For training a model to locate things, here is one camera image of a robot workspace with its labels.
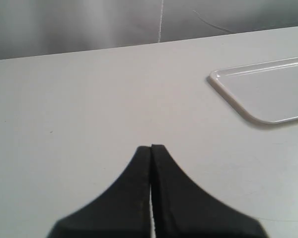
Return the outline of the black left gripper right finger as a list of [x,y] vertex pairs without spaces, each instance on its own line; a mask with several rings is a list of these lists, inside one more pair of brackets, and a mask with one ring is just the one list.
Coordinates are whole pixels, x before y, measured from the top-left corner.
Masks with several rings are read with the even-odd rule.
[[209,195],[164,145],[151,146],[151,202],[158,238],[266,238],[261,224]]

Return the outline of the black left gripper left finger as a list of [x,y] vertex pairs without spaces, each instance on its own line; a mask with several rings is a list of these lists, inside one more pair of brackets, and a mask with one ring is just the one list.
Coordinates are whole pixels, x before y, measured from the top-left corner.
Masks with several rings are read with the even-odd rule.
[[149,238],[150,148],[140,146],[121,175],[95,200],[58,220],[50,238]]

